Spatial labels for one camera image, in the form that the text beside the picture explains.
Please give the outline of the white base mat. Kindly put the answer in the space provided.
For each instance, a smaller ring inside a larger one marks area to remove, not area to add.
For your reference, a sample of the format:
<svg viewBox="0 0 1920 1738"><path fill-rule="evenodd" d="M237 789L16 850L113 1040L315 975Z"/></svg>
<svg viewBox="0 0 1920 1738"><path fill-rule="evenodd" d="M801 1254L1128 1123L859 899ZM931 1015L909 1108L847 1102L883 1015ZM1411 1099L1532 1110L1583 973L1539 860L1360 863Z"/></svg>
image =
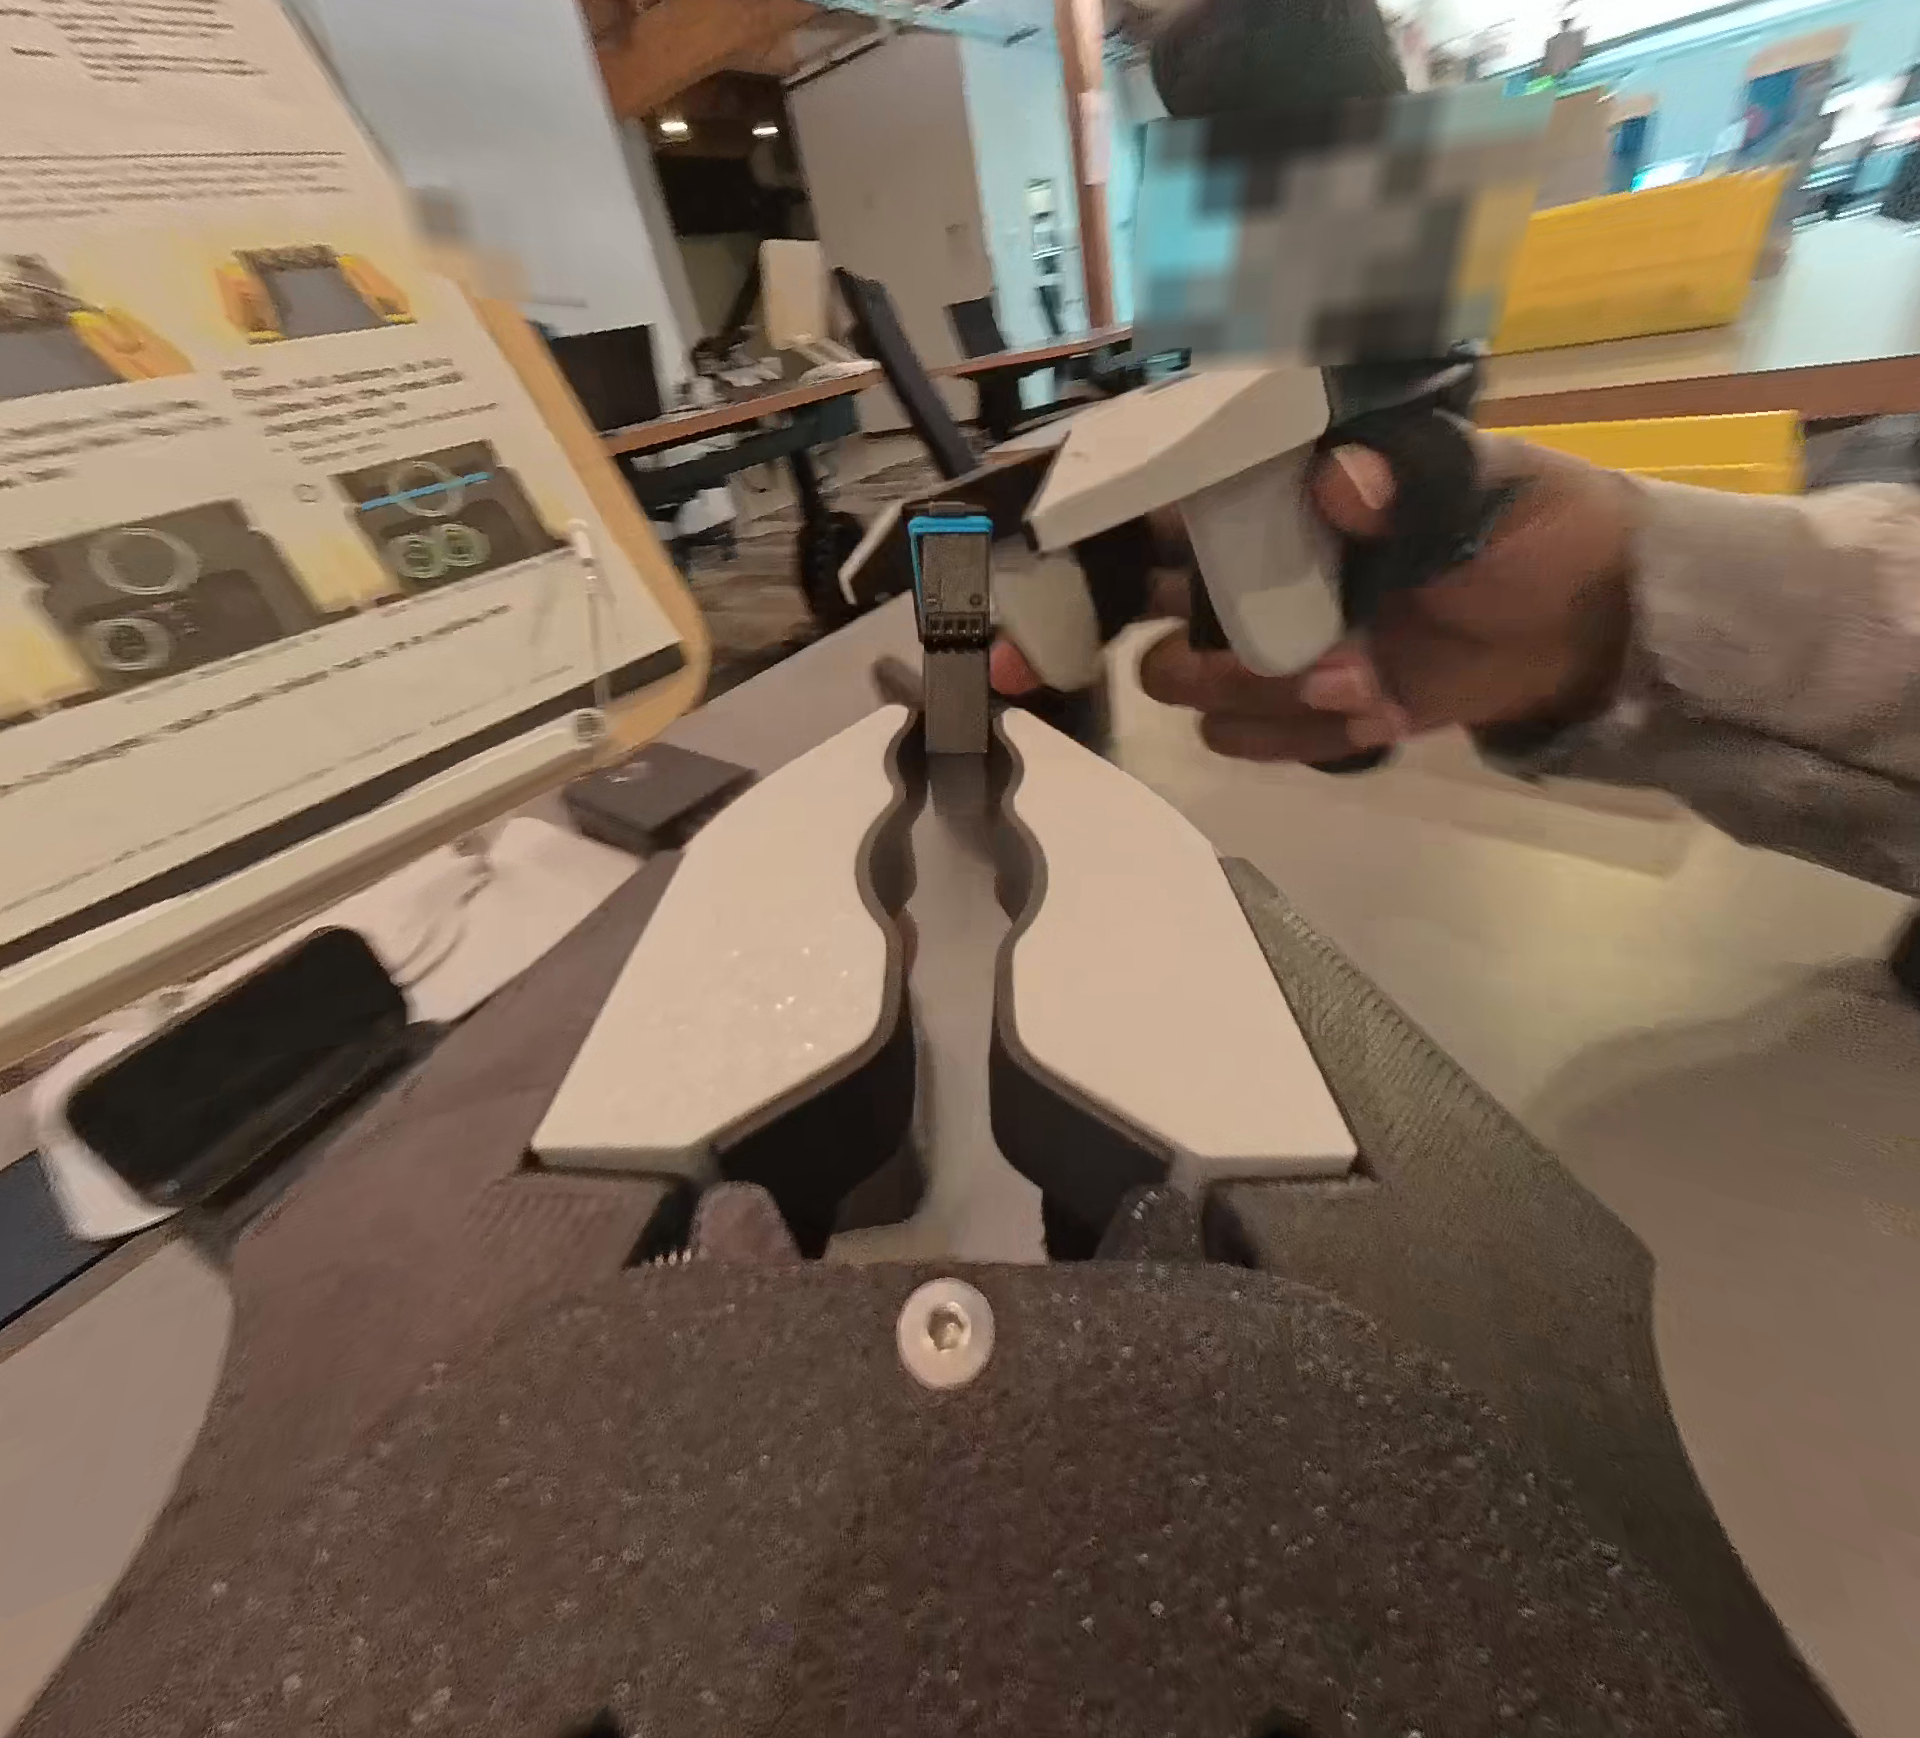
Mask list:
<svg viewBox="0 0 1920 1738"><path fill-rule="evenodd" d="M85 1245L144 1231L168 1210L134 1198L67 1126L67 1103L86 1073L325 927L359 933L412 1021L453 1024L550 951L634 870L633 858L539 817L444 846L186 989L117 1012L23 1094L5 1098L5 1146L21 1150L33 1129L33 1174L53 1198L58 1226Z"/></svg>

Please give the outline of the wooden work table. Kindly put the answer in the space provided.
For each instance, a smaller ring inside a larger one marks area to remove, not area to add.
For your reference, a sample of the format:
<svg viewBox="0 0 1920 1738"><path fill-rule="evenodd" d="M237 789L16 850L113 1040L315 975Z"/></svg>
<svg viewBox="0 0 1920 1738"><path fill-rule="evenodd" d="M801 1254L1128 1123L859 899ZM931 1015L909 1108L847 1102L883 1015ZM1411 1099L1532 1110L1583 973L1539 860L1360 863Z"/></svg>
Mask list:
<svg viewBox="0 0 1920 1738"><path fill-rule="evenodd" d="M1484 427L1792 411L1810 425L1919 409L1919 232L1884 217L1801 230L1728 327L1489 359Z"/></svg>

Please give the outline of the person's right hand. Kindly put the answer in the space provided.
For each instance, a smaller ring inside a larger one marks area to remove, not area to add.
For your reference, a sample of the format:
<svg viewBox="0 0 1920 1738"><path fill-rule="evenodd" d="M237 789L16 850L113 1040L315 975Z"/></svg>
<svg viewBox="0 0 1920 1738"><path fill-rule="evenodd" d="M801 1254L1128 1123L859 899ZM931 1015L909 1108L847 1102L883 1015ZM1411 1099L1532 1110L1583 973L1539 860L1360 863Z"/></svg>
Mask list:
<svg viewBox="0 0 1920 1738"><path fill-rule="evenodd" d="M1631 478L1505 434L1476 434L1501 500L1480 550L1289 677L1167 634L1140 657L1144 693L1197 719L1220 755L1315 769L1430 733L1530 736L1578 725L1619 687L1631 628Z"/></svg>

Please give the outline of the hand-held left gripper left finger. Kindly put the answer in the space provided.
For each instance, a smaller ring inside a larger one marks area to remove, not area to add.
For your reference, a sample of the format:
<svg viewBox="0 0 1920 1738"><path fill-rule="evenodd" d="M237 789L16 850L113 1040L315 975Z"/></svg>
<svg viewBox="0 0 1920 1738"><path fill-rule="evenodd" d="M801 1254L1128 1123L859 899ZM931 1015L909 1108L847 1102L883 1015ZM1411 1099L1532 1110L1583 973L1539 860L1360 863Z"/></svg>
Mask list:
<svg viewBox="0 0 1920 1738"><path fill-rule="evenodd" d="M536 1163L714 1175L893 1036L918 725L872 714L684 846L533 1134Z"/></svg>

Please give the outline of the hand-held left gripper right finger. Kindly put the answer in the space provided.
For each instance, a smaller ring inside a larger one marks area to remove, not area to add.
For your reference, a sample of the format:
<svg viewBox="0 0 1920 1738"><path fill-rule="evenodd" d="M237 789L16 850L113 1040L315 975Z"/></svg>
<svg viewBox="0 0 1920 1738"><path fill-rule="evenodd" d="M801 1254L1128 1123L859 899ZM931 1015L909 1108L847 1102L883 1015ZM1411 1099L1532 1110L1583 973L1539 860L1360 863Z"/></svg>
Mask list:
<svg viewBox="0 0 1920 1738"><path fill-rule="evenodd" d="M1184 1186L1354 1174L1354 1134L1211 841L1033 715L995 725L1023 863L995 995L1011 1063Z"/></svg>

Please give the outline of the wooden desk with monitors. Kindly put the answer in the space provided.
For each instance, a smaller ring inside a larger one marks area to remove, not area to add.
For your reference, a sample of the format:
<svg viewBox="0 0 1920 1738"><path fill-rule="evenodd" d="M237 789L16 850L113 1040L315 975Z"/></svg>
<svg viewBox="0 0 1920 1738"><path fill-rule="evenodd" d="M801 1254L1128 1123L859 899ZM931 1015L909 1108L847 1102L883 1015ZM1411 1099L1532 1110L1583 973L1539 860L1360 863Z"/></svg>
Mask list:
<svg viewBox="0 0 1920 1738"><path fill-rule="evenodd" d="M851 520L830 508L818 450L849 434L851 403L891 385L876 361L849 361L795 383L757 386L714 407L689 407L603 434L603 448L659 525L737 476L780 463L799 509L795 577L806 594L839 583Z"/></svg>

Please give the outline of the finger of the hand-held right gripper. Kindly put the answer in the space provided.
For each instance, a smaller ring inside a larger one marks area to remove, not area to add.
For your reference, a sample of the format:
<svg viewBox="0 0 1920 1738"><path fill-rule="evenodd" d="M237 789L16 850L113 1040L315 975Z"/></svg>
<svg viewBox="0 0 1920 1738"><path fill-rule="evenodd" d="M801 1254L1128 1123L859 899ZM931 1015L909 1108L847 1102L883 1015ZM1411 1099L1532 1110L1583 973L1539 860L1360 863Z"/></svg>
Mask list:
<svg viewBox="0 0 1920 1738"><path fill-rule="evenodd" d="M1023 527L1041 556L1314 446L1332 421L1315 366L1207 366L1070 421Z"/></svg>
<svg viewBox="0 0 1920 1738"><path fill-rule="evenodd" d="M1104 644L1090 582L1072 551L1043 554L1026 514L1052 472L1063 441L1013 441L968 476L912 494L874 520L846 562L846 597L859 605L915 588L909 518L924 506L964 504L994 525L991 572L998 631L1023 656L1040 683L1079 693L1102 677Z"/></svg>

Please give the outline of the white clip bar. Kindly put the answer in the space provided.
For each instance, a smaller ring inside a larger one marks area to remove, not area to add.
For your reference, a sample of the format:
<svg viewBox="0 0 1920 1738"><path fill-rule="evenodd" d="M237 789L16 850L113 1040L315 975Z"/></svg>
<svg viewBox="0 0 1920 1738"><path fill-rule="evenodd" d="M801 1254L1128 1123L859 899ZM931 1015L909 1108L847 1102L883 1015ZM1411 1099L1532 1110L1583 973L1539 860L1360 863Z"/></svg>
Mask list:
<svg viewBox="0 0 1920 1738"><path fill-rule="evenodd" d="M283 854L7 967L5 1063L250 951L563 782L652 744L674 719L655 704L569 715Z"/></svg>

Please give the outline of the dark flat mat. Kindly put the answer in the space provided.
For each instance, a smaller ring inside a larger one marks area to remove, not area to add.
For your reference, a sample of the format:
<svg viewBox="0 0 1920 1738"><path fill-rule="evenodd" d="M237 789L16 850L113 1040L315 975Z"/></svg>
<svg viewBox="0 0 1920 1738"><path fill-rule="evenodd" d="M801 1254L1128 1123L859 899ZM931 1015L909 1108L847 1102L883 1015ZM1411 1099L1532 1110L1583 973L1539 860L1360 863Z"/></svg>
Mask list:
<svg viewBox="0 0 1920 1738"><path fill-rule="evenodd" d="M3 1328L25 1318L115 1250L92 1242L63 1218L37 1151L3 1168Z"/></svg>

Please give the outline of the wooden instruction board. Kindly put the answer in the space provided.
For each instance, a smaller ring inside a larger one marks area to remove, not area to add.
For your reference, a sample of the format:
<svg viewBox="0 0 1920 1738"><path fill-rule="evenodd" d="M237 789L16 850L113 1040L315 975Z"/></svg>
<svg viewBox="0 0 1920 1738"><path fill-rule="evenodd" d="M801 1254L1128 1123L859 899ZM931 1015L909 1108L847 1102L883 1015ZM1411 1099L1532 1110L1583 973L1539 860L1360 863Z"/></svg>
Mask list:
<svg viewBox="0 0 1920 1738"><path fill-rule="evenodd" d="M554 359L280 0L5 0L3 45L5 969L698 704L702 619Z"/></svg>

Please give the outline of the black charging hub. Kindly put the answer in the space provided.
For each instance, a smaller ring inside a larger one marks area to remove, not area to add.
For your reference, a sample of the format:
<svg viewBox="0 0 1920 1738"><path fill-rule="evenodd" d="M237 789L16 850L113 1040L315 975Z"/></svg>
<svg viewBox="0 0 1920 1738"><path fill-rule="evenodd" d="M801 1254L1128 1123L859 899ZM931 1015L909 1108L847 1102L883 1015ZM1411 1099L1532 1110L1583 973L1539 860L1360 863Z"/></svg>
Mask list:
<svg viewBox="0 0 1920 1738"><path fill-rule="evenodd" d="M652 744L567 783L560 808L581 837L649 860L683 850L755 782L750 767Z"/></svg>

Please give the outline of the black battery blue stripe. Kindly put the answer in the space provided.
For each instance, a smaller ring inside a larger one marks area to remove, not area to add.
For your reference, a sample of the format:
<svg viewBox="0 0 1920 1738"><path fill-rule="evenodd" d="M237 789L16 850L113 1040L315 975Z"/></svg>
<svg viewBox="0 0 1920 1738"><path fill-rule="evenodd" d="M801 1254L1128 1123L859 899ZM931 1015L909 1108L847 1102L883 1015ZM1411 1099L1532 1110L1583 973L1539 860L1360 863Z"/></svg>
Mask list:
<svg viewBox="0 0 1920 1738"><path fill-rule="evenodd" d="M918 506L908 520L924 648L924 727L931 757L985 757L995 639L991 518L962 501Z"/></svg>

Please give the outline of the person's right forearm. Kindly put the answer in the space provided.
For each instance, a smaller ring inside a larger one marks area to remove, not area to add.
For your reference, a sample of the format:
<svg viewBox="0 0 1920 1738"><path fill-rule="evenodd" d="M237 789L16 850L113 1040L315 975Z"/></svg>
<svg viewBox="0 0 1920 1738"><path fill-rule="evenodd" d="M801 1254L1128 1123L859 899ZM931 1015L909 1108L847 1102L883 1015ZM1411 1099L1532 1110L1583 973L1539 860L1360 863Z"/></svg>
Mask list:
<svg viewBox="0 0 1920 1738"><path fill-rule="evenodd" d="M1524 766L1917 898L1917 488L1634 494L1617 692Z"/></svg>

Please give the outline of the black battery charger case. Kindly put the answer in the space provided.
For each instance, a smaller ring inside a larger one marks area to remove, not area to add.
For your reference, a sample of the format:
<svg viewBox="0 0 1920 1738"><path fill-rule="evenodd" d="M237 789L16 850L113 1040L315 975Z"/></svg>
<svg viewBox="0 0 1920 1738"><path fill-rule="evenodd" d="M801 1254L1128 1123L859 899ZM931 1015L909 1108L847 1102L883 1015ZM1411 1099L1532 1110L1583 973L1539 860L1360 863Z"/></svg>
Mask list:
<svg viewBox="0 0 1920 1738"><path fill-rule="evenodd" d="M91 1071L64 1120L144 1206L199 1208L397 1068L411 1026L359 932L322 927Z"/></svg>

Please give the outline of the black computer monitor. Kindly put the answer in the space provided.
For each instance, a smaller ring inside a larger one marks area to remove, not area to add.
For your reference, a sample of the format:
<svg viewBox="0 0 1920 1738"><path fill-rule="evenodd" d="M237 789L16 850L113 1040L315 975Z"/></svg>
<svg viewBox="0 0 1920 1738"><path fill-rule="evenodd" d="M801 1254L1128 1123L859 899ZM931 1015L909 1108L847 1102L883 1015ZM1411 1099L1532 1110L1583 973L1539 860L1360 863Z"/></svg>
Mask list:
<svg viewBox="0 0 1920 1738"><path fill-rule="evenodd" d="M649 425L663 415L652 329L644 323L540 338L598 434Z"/></svg>

